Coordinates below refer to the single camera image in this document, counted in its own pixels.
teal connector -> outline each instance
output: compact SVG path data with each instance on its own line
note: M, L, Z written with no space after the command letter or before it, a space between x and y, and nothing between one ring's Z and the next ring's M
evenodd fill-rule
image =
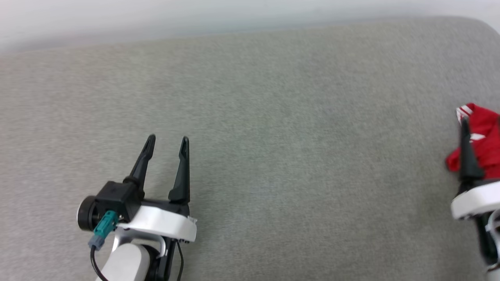
M101 218L97 226L94 228L94 235L88 242L88 246L99 251L104 245L104 240L110 234L118 224L118 215L115 211L107 211Z

gray fabric surface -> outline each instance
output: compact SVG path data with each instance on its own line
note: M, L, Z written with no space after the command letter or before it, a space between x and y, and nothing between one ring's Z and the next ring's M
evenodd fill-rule
M0 279L93 280L76 209L155 133L157 199L190 137L183 280L480 280L444 159L456 106L500 110L499 50L438 17L2 57Z

white background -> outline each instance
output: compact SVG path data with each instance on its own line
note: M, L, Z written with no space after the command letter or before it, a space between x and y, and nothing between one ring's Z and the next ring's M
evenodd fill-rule
M500 0L0 0L0 54L453 15L500 31Z

red cloth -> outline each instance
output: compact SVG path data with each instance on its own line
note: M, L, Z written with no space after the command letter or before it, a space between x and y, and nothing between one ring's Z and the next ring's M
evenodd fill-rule
M500 178L500 115L474 103L457 108L456 115L459 122L469 116L472 148L484 178ZM446 158L446 165L450 171L460 169L460 147Z

black cable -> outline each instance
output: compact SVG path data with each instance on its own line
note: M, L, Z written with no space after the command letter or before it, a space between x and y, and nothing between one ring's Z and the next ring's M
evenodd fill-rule
M184 257L183 257L183 251L181 251L181 244L179 244L179 240L177 240L177 249L179 249L179 255L180 255L180 269L179 269L179 275L177 275L177 281L181 281L181 275L183 274L183 268L184 268Z
M104 277L103 273L99 270L99 267L97 267L95 254L96 254L96 246L92 246L90 248L90 263L92 264L92 268L94 269L95 274L97 274L97 276L102 281L109 281L108 279L106 279L106 277Z

